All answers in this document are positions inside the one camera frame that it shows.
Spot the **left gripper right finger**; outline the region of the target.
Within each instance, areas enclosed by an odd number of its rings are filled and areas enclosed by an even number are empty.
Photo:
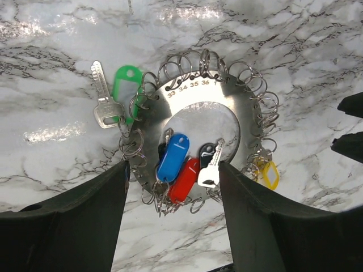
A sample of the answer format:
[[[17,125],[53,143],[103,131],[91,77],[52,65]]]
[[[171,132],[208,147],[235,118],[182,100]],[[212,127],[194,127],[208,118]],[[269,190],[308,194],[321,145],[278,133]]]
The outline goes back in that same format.
[[[362,207],[306,206],[224,162],[220,187],[236,271],[362,270]]]

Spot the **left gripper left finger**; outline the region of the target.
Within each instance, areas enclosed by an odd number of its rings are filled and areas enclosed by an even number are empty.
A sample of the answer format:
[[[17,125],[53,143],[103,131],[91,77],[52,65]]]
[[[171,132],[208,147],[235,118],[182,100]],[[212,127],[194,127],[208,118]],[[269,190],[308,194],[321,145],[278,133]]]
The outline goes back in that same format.
[[[18,212],[1,213],[1,271],[110,271],[130,166],[97,177]]]

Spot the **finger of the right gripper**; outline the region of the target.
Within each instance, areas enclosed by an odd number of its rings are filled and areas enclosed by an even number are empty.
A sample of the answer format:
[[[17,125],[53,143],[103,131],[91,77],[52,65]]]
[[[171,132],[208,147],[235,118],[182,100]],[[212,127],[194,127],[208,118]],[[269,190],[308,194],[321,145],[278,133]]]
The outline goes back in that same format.
[[[363,118],[363,92],[343,98],[337,109],[347,115]]]
[[[334,139],[331,150],[363,163],[363,132],[345,134]]]

